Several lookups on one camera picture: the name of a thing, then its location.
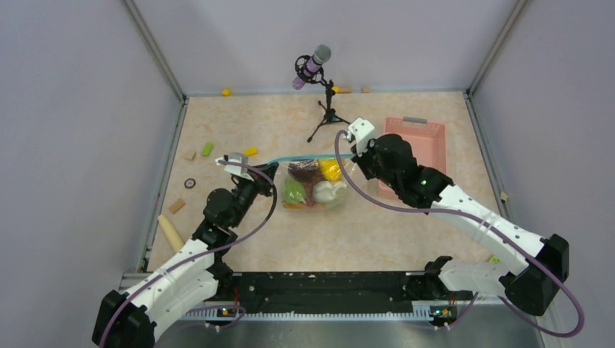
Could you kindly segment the pink plastic perforated basket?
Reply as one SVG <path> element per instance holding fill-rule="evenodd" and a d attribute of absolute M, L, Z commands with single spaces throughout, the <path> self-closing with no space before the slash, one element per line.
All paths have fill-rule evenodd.
<path fill-rule="evenodd" d="M 396 133 L 407 141 L 419 165 L 447 173 L 447 144 L 444 123 L 417 117 L 388 117 L 383 134 Z"/>

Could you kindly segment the round green fruit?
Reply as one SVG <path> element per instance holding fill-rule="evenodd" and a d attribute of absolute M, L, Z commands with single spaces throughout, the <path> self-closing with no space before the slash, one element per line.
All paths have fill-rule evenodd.
<path fill-rule="evenodd" d="M 282 196 L 286 203 L 304 204 L 306 203 L 307 194 L 302 183 L 292 177 L 287 177 L 284 181 Z"/>

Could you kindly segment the orange fried food piece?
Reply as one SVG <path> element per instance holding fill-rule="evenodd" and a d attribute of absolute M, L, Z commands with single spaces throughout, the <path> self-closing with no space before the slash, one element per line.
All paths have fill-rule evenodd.
<path fill-rule="evenodd" d="M 282 207 L 288 210 L 311 210 L 313 208 L 313 206 L 306 205 L 306 204 L 295 204 L 295 203 L 287 203 L 287 202 L 284 202 L 282 204 Z"/>

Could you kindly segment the yellow lemon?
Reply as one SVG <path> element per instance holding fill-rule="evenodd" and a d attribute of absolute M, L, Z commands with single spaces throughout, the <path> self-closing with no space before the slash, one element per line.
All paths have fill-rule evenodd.
<path fill-rule="evenodd" d="M 336 159 L 318 159 L 318 167 L 322 176 L 330 182 L 341 181 L 342 171 Z"/>

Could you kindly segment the red grapes bunch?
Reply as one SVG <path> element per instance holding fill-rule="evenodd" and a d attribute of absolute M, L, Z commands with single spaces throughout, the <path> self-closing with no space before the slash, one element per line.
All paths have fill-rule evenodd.
<path fill-rule="evenodd" d="M 318 162 L 314 160 L 290 162 L 287 171 L 300 183 L 317 183 L 323 180 Z"/>

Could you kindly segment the clear zip bag blue zipper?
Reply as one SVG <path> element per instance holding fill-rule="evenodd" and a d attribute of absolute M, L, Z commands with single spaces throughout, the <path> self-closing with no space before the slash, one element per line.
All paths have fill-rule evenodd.
<path fill-rule="evenodd" d="M 286 210 L 329 210 L 347 202 L 351 188 L 343 173 L 352 175 L 351 154 L 311 154 L 278 157 L 274 183 L 278 200 Z"/>

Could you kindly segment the white garlic bulb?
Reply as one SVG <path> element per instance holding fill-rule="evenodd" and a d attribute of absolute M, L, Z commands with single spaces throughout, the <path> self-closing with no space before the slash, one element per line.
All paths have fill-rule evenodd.
<path fill-rule="evenodd" d="M 337 204 L 345 199 L 347 184 L 343 181 L 321 181 L 313 187 L 313 198 L 320 204 Z"/>

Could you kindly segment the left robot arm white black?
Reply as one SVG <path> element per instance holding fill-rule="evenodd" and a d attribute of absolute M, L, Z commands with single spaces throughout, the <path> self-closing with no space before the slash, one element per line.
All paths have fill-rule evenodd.
<path fill-rule="evenodd" d="M 124 292 L 110 291 L 102 300 L 92 342 L 98 347 L 154 347 L 176 321 L 199 302 L 225 299 L 233 288 L 232 269 L 222 260 L 241 243 L 233 231 L 257 196 L 278 199 L 274 178 L 279 164 L 255 167 L 218 160 L 234 188 L 211 191 L 204 219 L 191 238 L 163 266 Z"/>

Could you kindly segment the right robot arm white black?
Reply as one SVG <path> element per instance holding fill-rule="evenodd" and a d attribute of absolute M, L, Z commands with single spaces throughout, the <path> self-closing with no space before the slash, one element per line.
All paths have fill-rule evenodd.
<path fill-rule="evenodd" d="M 425 279 L 427 293 L 444 299 L 453 291 L 484 292 L 513 309 L 544 315 L 569 276 L 570 246 L 554 233 L 527 231 L 471 198 L 444 173 L 417 163 L 399 135 L 358 138 L 351 160 L 366 179 L 392 189 L 401 212 L 422 212 L 445 221 L 488 249 L 500 262 L 464 262 L 441 256 Z"/>

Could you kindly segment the yellow rectangular block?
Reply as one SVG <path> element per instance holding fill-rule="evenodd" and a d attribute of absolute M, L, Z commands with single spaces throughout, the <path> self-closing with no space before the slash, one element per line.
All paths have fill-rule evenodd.
<path fill-rule="evenodd" d="M 258 149 L 256 147 L 251 147 L 251 148 L 247 148 L 244 149 L 242 151 L 242 154 L 248 156 L 248 157 L 253 157 L 255 155 L 257 155 L 259 153 Z"/>

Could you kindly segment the green toy block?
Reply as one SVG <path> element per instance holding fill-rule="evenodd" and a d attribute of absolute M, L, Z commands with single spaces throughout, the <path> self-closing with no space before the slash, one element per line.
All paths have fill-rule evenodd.
<path fill-rule="evenodd" d="M 214 144 L 212 142 L 206 142 L 205 145 L 202 147 L 200 154 L 203 157 L 210 156 L 210 154 L 212 153 L 213 147 L 214 147 Z"/>

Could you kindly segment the small wooden cube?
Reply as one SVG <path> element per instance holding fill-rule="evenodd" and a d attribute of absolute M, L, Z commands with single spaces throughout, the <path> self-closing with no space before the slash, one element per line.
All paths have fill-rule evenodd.
<path fill-rule="evenodd" d="M 183 155 L 183 158 L 187 161 L 193 161 L 196 155 L 197 153 L 195 151 L 189 151 Z"/>

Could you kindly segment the wooden cylinder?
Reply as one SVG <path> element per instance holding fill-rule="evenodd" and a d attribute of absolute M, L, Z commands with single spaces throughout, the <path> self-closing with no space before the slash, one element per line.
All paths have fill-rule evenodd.
<path fill-rule="evenodd" d="M 184 240 L 180 237 L 175 226 L 165 215 L 159 215 L 157 217 L 157 222 L 171 249 L 175 253 L 179 252 L 184 246 Z"/>

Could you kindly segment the grey purple microphone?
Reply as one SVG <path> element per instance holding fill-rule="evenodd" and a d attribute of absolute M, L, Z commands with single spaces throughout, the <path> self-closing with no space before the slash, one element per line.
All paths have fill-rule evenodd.
<path fill-rule="evenodd" d="M 301 90 L 306 84 L 324 84 L 323 65 L 331 58 L 331 49 L 319 45 L 311 55 L 302 55 L 294 63 L 296 77 L 292 81 L 294 90 Z"/>

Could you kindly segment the wooden peg at wall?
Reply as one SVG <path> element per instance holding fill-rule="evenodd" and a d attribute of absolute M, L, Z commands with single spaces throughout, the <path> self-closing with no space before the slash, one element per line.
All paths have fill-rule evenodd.
<path fill-rule="evenodd" d="M 347 86 L 333 86 L 332 91 L 336 94 L 350 94 L 352 89 Z"/>

